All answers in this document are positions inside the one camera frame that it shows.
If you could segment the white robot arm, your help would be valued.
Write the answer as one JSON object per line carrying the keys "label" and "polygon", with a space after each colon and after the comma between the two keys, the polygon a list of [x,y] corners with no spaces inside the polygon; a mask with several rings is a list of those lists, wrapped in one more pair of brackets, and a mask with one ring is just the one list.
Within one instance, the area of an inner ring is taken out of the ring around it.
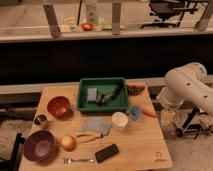
{"label": "white robot arm", "polygon": [[206,68],[198,62],[173,68],[166,73],[157,100],[166,110],[179,109],[188,100],[213,116],[213,89],[203,83],[206,77]]}

